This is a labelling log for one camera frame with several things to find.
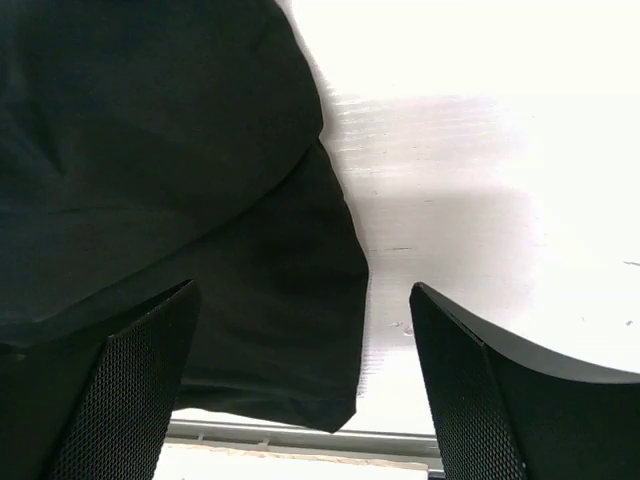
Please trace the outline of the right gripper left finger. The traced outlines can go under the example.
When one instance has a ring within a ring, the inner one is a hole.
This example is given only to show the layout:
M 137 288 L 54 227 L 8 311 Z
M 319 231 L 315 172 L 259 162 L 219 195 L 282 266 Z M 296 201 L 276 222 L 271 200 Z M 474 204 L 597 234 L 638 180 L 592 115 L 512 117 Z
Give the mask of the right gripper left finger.
M 200 303 L 186 281 L 110 318 L 2 325 L 2 478 L 153 478 Z

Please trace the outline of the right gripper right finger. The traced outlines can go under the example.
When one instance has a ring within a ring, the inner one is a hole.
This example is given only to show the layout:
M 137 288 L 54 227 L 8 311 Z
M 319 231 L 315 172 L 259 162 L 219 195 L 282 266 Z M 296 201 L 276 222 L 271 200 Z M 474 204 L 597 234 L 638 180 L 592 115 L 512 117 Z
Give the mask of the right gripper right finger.
M 409 303 L 446 478 L 638 478 L 638 374 L 550 350 L 424 283 Z

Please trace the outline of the black trousers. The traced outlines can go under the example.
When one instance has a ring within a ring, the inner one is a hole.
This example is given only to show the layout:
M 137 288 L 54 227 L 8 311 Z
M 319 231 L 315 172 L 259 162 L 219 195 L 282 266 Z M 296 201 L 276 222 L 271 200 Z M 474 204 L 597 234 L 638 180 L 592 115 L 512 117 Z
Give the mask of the black trousers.
M 273 1 L 1 5 L 1 321 L 186 281 L 176 402 L 325 432 L 355 414 L 369 269 Z

